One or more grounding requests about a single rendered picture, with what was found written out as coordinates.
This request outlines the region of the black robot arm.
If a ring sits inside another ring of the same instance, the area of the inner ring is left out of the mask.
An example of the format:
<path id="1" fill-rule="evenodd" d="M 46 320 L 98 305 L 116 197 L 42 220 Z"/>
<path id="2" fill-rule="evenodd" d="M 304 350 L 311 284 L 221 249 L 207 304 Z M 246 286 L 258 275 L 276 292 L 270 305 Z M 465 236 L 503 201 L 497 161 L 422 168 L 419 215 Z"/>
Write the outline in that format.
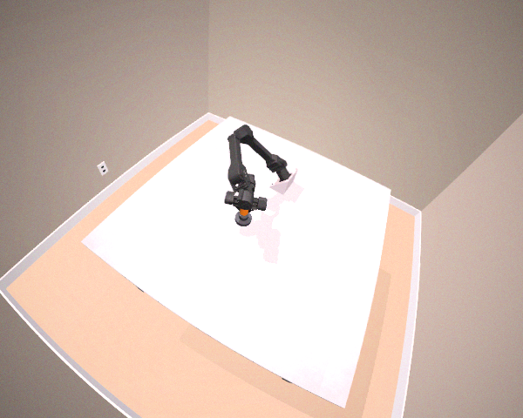
<path id="1" fill-rule="evenodd" d="M 276 172 L 280 181 L 290 178 L 292 173 L 289 172 L 288 163 L 285 159 L 276 154 L 272 154 L 253 134 L 250 127 L 245 124 L 228 136 L 230 164 L 228 167 L 228 182 L 234 193 L 238 192 L 238 206 L 242 210 L 249 210 L 253 206 L 255 192 L 255 175 L 248 173 L 246 166 L 241 159 L 241 144 L 248 145 L 261 158 L 266 161 L 267 168 Z M 238 184 L 238 186 L 236 186 Z"/>

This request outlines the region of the grey round pedestal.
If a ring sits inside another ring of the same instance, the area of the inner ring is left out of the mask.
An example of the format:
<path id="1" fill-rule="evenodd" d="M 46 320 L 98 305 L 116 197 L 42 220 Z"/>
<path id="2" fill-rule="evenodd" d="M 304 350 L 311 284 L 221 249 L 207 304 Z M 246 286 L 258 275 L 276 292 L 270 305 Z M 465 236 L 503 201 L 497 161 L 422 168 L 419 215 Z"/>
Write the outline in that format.
<path id="1" fill-rule="evenodd" d="M 240 212 L 235 214 L 234 221 L 238 226 L 248 226 L 252 221 L 252 216 L 248 213 L 246 216 L 240 214 Z"/>

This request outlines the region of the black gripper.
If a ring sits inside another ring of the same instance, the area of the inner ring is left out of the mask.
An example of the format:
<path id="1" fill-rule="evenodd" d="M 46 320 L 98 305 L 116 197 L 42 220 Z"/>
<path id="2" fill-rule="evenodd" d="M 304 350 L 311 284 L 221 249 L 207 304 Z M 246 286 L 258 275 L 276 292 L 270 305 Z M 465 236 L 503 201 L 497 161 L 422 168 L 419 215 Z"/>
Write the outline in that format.
<path id="1" fill-rule="evenodd" d="M 236 196 L 234 192 L 226 191 L 224 203 L 227 205 L 232 205 L 232 206 L 236 207 L 238 209 L 238 211 L 240 211 L 241 208 L 238 206 L 237 197 L 238 196 Z M 268 202 L 267 198 L 263 198 L 263 197 L 254 198 L 253 206 L 251 209 L 248 210 L 248 212 L 252 212 L 257 209 L 260 211 L 266 211 L 267 202 Z"/>

